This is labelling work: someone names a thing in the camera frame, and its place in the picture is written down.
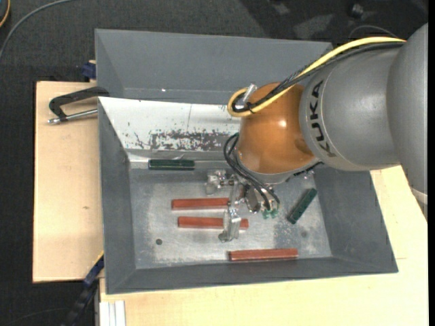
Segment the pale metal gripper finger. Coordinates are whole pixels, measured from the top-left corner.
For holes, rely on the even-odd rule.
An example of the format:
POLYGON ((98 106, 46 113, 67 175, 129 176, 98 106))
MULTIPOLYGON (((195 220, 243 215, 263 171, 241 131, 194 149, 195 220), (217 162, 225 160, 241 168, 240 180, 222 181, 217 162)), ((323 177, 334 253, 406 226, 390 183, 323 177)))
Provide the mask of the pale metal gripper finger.
POLYGON ((228 208, 223 216, 223 232, 218 236, 221 242, 230 242, 238 238, 238 213, 228 208))
POLYGON ((228 222, 228 239, 234 240, 239 237, 239 231, 241 227, 241 218, 233 217, 228 222))

